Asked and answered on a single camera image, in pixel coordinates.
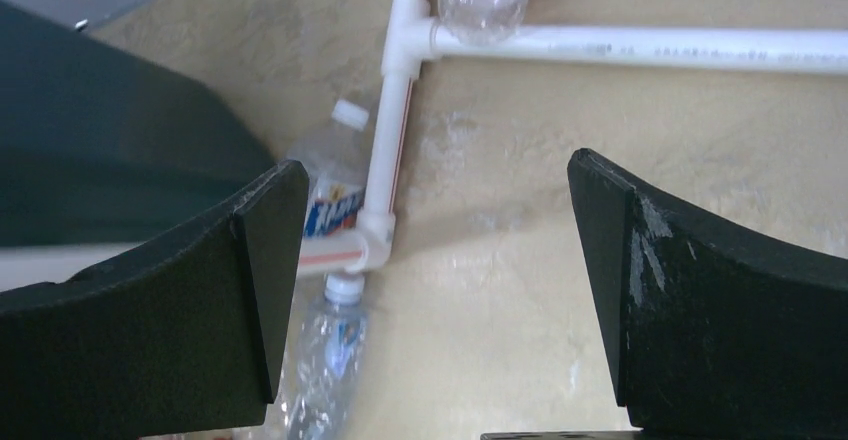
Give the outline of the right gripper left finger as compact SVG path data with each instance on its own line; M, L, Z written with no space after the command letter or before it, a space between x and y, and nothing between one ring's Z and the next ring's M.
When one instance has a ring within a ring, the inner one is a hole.
M1 295L1 435L254 426L278 393L309 180L285 161L61 282Z

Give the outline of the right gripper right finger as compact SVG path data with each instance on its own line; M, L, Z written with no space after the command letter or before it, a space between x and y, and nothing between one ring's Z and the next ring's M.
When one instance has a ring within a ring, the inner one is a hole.
M582 148L572 208L616 403L645 437L843 439L847 262Z

